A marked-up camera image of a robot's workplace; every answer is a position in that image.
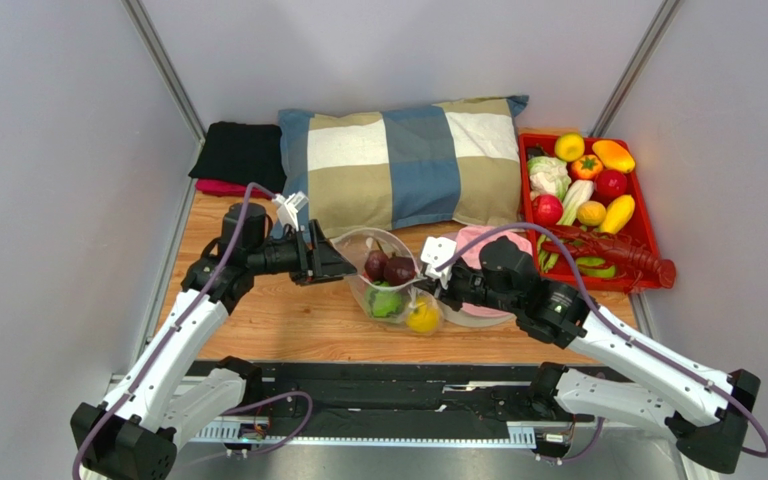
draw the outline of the gray floor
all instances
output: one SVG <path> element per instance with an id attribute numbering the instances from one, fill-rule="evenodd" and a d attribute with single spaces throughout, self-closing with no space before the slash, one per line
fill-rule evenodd
<path id="1" fill-rule="evenodd" d="M 575 444 L 588 441 L 578 432 Z M 221 451 L 220 445 L 190 444 L 177 465 Z M 287 446 L 249 460 L 220 458 L 169 477 L 252 480 L 682 480 L 678 454 L 668 442 L 638 430 L 609 429 L 588 457 L 561 467 L 536 462 L 528 451 Z"/>

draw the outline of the wooden table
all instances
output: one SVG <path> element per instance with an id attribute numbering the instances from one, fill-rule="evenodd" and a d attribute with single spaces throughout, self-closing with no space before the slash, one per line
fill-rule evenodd
<path id="1" fill-rule="evenodd" d="M 204 246 L 221 231 L 227 209 L 239 198 L 195 194 L 174 265 L 160 323 L 171 311 L 180 282 Z M 269 214 L 276 218 L 270 202 Z M 394 233 L 418 253 L 425 238 L 457 231 L 455 222 L 421 225 Z M 398 362 L 459 364 L 594 363 L 586 357 L 530 339 L 513 321 L 484 329 L 446 323 L 433 336 L 418 336 L 367 318 L 346 282 L 298 287 L 287 275 L 257 277 L 236 310 L 206 343 L 202 359 L 227 355 L 249 361 Z M 592 292 L 615 315 L 635 326 L 632 307 L 620 293 Z"/>

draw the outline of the yellow lemon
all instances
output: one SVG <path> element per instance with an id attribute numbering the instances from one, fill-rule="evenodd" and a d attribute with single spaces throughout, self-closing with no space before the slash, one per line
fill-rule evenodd
<path id="1" fill-rule="evenodd" d="M 556 140 L 556 157 L 565 162 L 575 162 L 585 154 L 585 139 L 572 132 L 565 133 Z"/>
<path id="2" fill-rule="evenodd" d="M 596 227 L 606 219 L 606 207 L 600 202 L 589 200 L 576 211 L 576 219 L 587 227 Z"/>
<path id="3" fill-rule="evenodd" d="M 440 323 L 440 311 L 429 305 L 429 300 L 419 298 L 417 306 L 408 314 L 405 325 L 416 333 L 433 332 Z"/>

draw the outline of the clear plastic bag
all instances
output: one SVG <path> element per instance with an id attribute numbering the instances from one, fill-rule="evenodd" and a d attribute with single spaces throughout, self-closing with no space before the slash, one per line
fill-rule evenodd
<path id="1" fill-rule="evenodd" d="M 346 278 L 352 295 L 366 316 L 380 322 L 403 325 L 413 332 L 430 334 L 439 328 L 443 313 L 437 300 L 412 286 L 416 280 L 395 287 L 376 285 L 364 275 L 370 252 L 410 258 L 419 278 L 419 265 L 410 249 L 395 235 L 377 228 L 360 228 L 331 240 L 358 275 Z"/>

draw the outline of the plastic crate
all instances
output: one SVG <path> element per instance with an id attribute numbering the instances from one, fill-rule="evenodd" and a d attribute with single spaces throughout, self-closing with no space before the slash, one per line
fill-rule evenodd
<path id="1" fill-rule="evenodd" d="M 529 184 L 529 172 L 526 167 L 527 162 L 527 149 L 530 147 L 540 146 L 542 147 L 548 155 L 553 155 L 553 150 L 555 147 L 556 139 L 558 138 L 558 135 L 540 135 L 540 134 L 522 134 L 519 137 L 519 143 L 520 143 L 520 171 L 521 175 L 523 177 L 523 216 L 526 219 L 527 222 L 533 222 L 532 217 L 532 202 L 529 199 L 529 192 L 531 191 L 531 186 Z M 585 139 L 585 153 L 586 154 L 592 154 L 591 146 L 596 142 L 597 140 L 601 140 L 599 138 L 586 138 Z M 627 147 L 627 144 L 624 143 L 621 140 L 613 139 L 619 144 L 621 144 L 624 148 Z M 656 245 L 656 239 L 653 236 L 653 228 L 650 226 L 650 217 L 647 215 L 647 206 L 644 203 L 644 197 L 641 193 L 641 186 L 638 183 L 638 177 L 636 176 L 636 172 L 632 171 L 631 173 L 627 174 L 627 191 L 626 193 L 629 195 L 632 195 L 632 197 L 635 199 L 635 211 L 633 212 L 633 216 L 630 219 L 629 223 L 624 226 L 624 228 L 619 232 L 620 234 L 625 234 L 630 237 L 632 237 L 634 240 L 640 243 L 640 246 L 644 249 L 648 250 L 649 252 L 653 253 L 657 257 L 660 257 L 659 254 L 659 247 Z M 596 193 L 595 197 L 592 198 L 592 200 L 599 201 L 600 203 L 603 203 L 604 205 L 607 205 L 607 202 L 605 199 L 598 198 Z M 538 265 L 538 235 L 535 234 L 533 231 L 527 232 L 527 236 L 529 238 L 529 241 L 532 242 L 532 245 L 535 246 L 535 255 L 534 255 L 534 261 L 535 266 L 540 271 L 540 265 Z M 573 273 L 570 270 L 570 267 L 568 266 L 567 262 L 564 261 L 563 258 L 560 258 L 559 261 L 556 263 L 556 265 L 550 269 L 549 272 L 542 274 L 545 278 L 549 278 L 552 280 L 558 280 L 570 285 L 575 284 L 575 280 L 573 277 Z M 583 280 L 585 281 L 585 286 L 589 290 L 602 290 L 602 291 L 616 291 L 616 292 L 624 292 L 624 293 L 638 293 L 643 290 L 649 289 L 649 288 L 661 288 L 659 284 L 659 279 L 655 274 L 652 273 L 644 273 L 644 276 L 633 285 L 635 281 L 635 276 L 627 273 L 622 276 L 618 276 L 616 278 L 594 278 L 594 277 L 588 277 L 583 276 Z"/>

